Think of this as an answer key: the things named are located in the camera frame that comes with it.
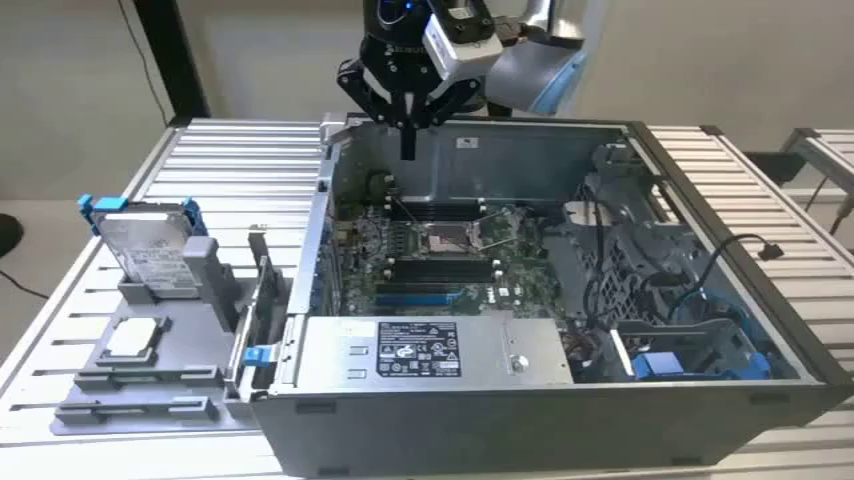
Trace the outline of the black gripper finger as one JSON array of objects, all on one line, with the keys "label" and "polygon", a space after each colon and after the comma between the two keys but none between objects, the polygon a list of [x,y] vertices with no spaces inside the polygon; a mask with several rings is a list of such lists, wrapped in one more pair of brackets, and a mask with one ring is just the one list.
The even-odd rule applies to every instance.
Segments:
[{"label": "black gripper finger", "polygon": [[417,93],[409,112],[409,159],[417,155],[417,132],[442,126],[481,89],[475,79],[455,82],[434,99],[426,93]]},{"label": "black gripper finger", "polygon": [[409,114],[401,95],[387,100],[366,80],[366,69],[359,59],[347,59],[339,64],[337,84],[361,107],[363,113],[378,124],[399,130],[401,159],[409,159]]}]

